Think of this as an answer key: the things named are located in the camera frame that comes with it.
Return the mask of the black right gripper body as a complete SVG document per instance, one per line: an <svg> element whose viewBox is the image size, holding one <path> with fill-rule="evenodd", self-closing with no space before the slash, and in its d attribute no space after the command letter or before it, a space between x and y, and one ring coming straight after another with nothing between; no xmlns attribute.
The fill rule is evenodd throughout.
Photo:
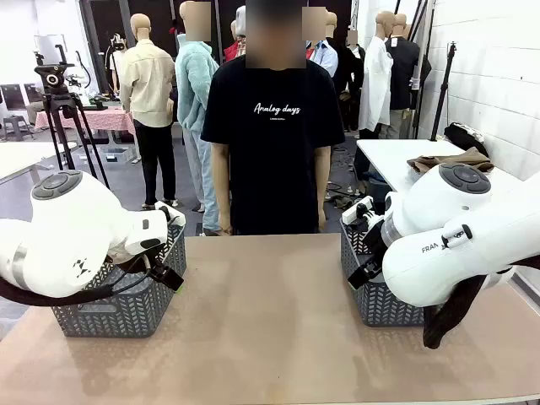
<svg viewBox="0 0 540 405"><path fill-rule="evenodd" d="M383 218L362 218L357 224L357 231L363 236L361 244L365 254L372 256L375 262L382 262L385 254L385 242L381 236Z"/></svg>

